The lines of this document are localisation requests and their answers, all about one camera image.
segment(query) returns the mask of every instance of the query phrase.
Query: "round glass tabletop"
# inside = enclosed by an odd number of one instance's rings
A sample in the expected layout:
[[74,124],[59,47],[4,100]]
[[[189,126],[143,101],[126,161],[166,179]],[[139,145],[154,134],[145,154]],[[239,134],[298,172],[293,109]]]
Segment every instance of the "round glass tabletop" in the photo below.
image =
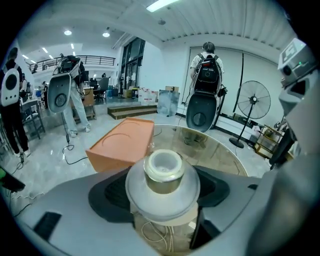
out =
[[[150,154],[159,149],[175,151],[193,166],[247,176],[244,167],[229,149],[214,138],[190,128],[155,125]],[[158,253],[185,255],[192,252],[190,244],[196,228],[198,204],[179,220],[182,222],[178,225],[151,222],[136,209],[131,210],[135,212],[136,232]]]
[[181,126],[155,125],[152,150],[177,152],[193,166],[203,166],[225,173],[247,176],[238,158],[214,138]]

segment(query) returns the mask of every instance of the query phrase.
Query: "backpack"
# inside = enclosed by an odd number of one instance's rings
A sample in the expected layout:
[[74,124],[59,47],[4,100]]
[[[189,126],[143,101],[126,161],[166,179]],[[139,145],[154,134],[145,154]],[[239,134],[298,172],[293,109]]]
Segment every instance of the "backpack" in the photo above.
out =
[[[2,69],[4,77],[1,84],[0,104],[3,107],[12,105],[19,101],[20,75],[18,72],[18,67],[19,65],[15,64],[13,68],[8,69],[7,65],[4,65],[4,68]],[[12,80],[11,82],[8,80],[8,78],[11,76],[16,77],[16,84],[14,84],[14,82],[12,83]]]

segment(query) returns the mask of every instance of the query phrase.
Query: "wooden step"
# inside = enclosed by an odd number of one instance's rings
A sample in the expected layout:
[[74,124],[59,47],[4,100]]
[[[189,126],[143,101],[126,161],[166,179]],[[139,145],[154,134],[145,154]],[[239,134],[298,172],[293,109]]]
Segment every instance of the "wooden step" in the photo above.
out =
[[111,106],[108,107],[108,115],[115,112],[123,112],[129,110],[145,110],[145,109],[153,109],[157,108],[157,105],[122,105],[122,106]]
[[157,113],[157,108],[147,108],[147,109],[133,109],[133,110],[126,110],[126,111],[119,111],[119,112],[112,112],[109,115],[113,117],[114,119],[123,119],[127,117],[136,117],[136,116],[142,116],[147,114],[154,114]]

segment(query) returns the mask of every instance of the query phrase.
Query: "standing fan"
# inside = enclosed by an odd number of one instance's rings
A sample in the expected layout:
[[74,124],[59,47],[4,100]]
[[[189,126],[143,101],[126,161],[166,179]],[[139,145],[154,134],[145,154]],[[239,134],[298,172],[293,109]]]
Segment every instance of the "standing fan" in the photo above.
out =
[[229,141],[238,148],[243,149],[244,145],[240,141],[241,135],[247,126],[249,118],[260,119],[263,118],[270,109],[270,94],[262,83],[257,81],[247,81],[239,88],[238,107],[241,112],[247,116],[244,127],[236,138],[230,138]]

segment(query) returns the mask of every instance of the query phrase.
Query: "ceiling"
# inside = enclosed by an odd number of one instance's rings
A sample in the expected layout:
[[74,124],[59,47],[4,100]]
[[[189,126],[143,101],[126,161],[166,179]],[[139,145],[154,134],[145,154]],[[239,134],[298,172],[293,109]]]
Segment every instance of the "ceiling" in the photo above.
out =
[[[156,47],[193,35],[231,35],[283,49],[295,36],[272,0],[179,0],[155,12],[155,0],[52,0],[21,31],[22,53],[64,43],[112,47],[124,32]],[[102,37],[110,27],[110,37]],[[71,30],[72,35],[64,35]]]

